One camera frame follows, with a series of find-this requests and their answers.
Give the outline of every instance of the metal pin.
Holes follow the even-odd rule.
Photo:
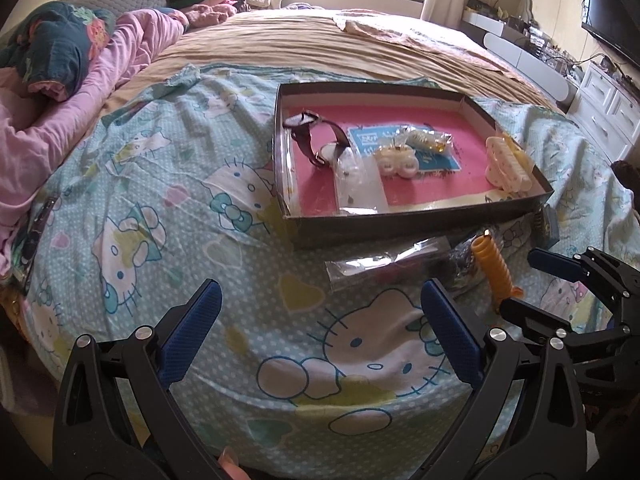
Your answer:
[[[501,328],[492,328],[489,330],[489,337],[496,341],[504,341],[507,339],[507,333]]]
[[[552,337],[551,341],[549,341],[549,344],[556,350],[562,350],[564,348],[562,339],[558,339],[557,337]]]
[[[150,326],[141,326],[136,330],[136,339],[140,339],[140,341],[149,339],[153,332]]]
[[[88,334],[81,335],[78,339],[76,339],[76,344],[80,348],[84,348],[91,342],[91,336]]]

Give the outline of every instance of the polka dot fabric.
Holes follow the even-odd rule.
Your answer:
[[[39,195],[38,204],[52,194],[60,200],[24,317],[40,358],[60,378],[79,334],[126,337],[216,279],[222,313],[185,380],[172,386],[203,441],[212,450],[231,445],[243,464],[275,476],[405,479],[470,388],[422,315],[419,286],[331,294],[324,262],[350,248],[293,251],[286,240],[271,168],[274,100],[280,83],[321,80],[353,79],[187,66],[103,117]],[[554,250],[591,244],[637,266],[631,193],[575,126],[544,108],[477,101],[554,186],[562,237]],[[500,228],[528,301],[577,330],[606,325],[580,286],[528,267],[529,219]],[[457,301],[489,324],[503,323],[486,282]],[[130,391],[123,395],[135,412]],[[508,426],[516,395],[490,443]]]

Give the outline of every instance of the black television screen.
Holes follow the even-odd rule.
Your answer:
[[[620,0],[584,0],[582,28],[640,70],[640,30]]]

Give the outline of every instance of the orange ribbed toy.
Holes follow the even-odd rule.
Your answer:
[[[513,286],[507,263],[488,230],[471,243],[471,252],[489,281],[496,314],[500,314],[502,300],[512,296],[520,300],[524,298],[524,290],[519,286]]]

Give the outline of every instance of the shallow box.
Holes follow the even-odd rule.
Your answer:
[[[317,168],[283,127],[288,117],[310,110],[339,124],[363,155],[391,141],[389,131],[400,124],[452,134],[453,162],[442,170],[411,180],[377,178],[386,207],[370,214],[350,214],[338,206],[334,172]],[[384,83],[319,82],[281,85],[275,109],[273,147],[276,191],[282,215],[295,247],[312,248],[407,235],[434,235],[479,224],[504,222],[536,211],[553,193],[536,167],[530,191],[509,195],[484,176],[485,141],[500,135],[500,126],[475,101],[457,92]],[[311,130],[317,151],[335,140],[327,124]],[[420,158],[420,167],[425,162]],[[367,179],[367,185],[374,178]]]

